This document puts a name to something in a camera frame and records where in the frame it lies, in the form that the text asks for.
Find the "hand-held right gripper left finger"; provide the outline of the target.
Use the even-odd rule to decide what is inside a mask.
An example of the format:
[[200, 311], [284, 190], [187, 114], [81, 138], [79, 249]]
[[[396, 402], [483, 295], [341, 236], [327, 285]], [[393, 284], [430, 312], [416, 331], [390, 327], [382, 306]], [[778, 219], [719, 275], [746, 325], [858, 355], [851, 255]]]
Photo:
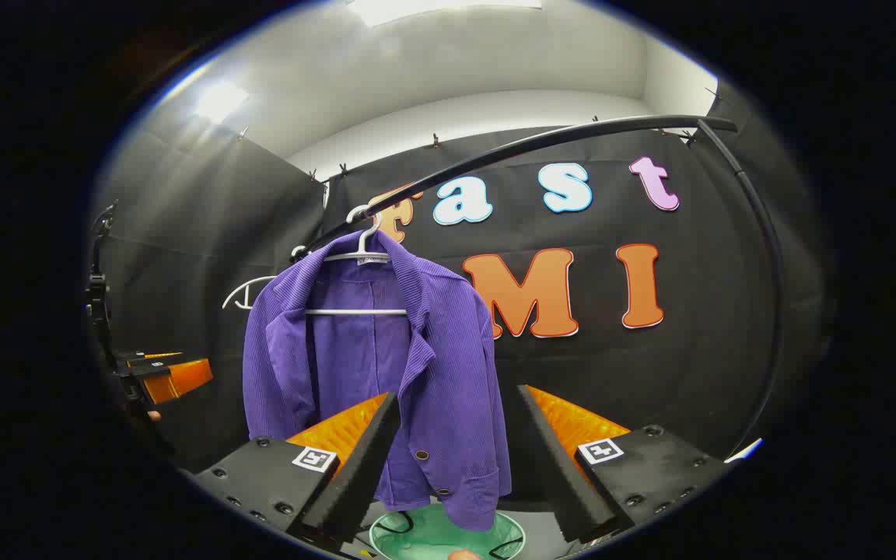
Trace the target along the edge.
[[190, 479], [274, 535], [342, 545], [359, 532], [399, 425], [396, 394], [384, 393], [288, 439], [251, 440]]

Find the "purple corduroy jacket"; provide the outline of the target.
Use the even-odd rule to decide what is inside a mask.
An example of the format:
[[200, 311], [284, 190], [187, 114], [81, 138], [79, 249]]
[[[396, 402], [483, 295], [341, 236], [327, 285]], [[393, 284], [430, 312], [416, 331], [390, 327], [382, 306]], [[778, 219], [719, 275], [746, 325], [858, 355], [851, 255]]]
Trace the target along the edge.
[[[470, 282], [385, 233], [387, 264], [323, 262], [331, 241], [267, 284], [247, 319], [242, 365], [251, 439], [288, 439], [384, 393], [401, 427], [373, 497], [389, 511], [443, 503], [457, 526], [490, 530], [512, 490], [488, 307]], [[313, 316], [306, 309], [405, 309], [403, 316]]]

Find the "large ceiling light panel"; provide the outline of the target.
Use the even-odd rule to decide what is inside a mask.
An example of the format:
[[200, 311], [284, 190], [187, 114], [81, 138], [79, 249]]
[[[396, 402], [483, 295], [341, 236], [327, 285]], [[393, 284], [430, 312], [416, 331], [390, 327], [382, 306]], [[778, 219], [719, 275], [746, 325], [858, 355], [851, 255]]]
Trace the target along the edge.
[[346, 0], [346, 7], [369, 27], [412, 16], [464, 9], [543, 9], [543, 0]]

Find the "small ceiling light panel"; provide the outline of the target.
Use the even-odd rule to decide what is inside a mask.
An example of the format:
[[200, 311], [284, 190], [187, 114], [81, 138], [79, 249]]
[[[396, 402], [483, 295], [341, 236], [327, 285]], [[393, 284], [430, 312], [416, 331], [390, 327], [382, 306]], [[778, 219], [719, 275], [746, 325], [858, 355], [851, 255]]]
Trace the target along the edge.
[[242, 106], [249, 96], [245, 89], [230, 84], [230, 82], [217, 82], [217, 84], [210, 85], [199, 96], [194, 106], [194, 112], [211, 123], [222, 123], [239, 106]]

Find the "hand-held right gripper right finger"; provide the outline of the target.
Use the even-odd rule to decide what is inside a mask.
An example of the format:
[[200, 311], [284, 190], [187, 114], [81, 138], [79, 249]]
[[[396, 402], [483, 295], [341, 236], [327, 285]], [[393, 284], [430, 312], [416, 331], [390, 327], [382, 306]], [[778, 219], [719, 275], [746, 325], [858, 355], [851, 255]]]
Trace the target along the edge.
[[708, 492], [731, 464], [660, 425], [627, 429], [530, 385], [516, 388], [534, 471], [568, 541], [650, 525]]

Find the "white plastic hanger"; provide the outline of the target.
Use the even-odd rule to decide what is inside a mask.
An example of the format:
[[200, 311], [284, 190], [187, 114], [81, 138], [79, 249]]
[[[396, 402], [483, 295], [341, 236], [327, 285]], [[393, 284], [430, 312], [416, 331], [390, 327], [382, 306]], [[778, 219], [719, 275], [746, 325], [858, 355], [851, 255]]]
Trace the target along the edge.
[[226, 295], [221, 309], [226, 310], [232, 307], [243, 311], [251, 310], [258, 295], [275, 278], [276, 275], [265, 275], [242, 282]]
[[[348, 226], [352, 226], [353, 223], [356, 223], [360, 220], [364, 219], [366, 216], [366, 210], [369, 209], [368, 205], [360, 205], [356, 206], [352, 209], [351, 212], [346, 216], [346, 224]], [[362, 266], [363, 264], [387, 264], [390, 262], [390, 256], [381, 251], [368, 251], [366, 245], [369, 243], [369, 239], [373, 237], [374, 234], [380, 230], [381, 223], [383, 222], [383, 216], [381, 216], [381, 212], [377, 212], [373, 216], [374, 223], [369, 229], [362, 231], [362, 234], [359, 235], [358, 240], [358, 248], [355, 251], [345, 252], [345, 253], [333, 253], [327, 255], [323, 259], [323, 262], [335, 262], [335, 261], [345, 261], [345, 260], [353, 260], [355, 264]], [[313, 316], [403, 316], [408, 315], [408, 312], [405, 309], [306, 309], [306, 315]]]

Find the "black backdrop cloth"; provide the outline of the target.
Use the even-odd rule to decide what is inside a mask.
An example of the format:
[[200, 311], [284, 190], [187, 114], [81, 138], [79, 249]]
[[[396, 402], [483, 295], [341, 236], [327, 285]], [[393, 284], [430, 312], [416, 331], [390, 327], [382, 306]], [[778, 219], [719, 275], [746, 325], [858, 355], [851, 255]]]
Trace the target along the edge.
[[[248, 311], [221, 309], [251, 278], [289, 266], [289, 251], [356, 205], [537, 128], [416, 146], [328, 184], [235, 132], [149, 125], [97, 178], [89, 215], [117, 201], [102, 249], [120, 348], [175, 348], [210, 358], [213, 381], [168, 405], [174, 460], [210, 467], [247, 436], [241, 348]], [[505, 330], [495, 345], [507, 417], [509, 506], [541, 508], [533, 443], [513, 387], [540, 387], [630, 428], [658, 423], [708, 453], [732, 450], [767, 372], [769, 259], [731, 166], [700, 132], [686, 141], [620, 132], [534, 150], [475, 173], [494, 212], [438, 226], [436, 192], [385, 209], [410, 252], [457, 274], [497, 253], [517, 278], [534, 253], [572, 252], [579, 333], [540, 339]]]

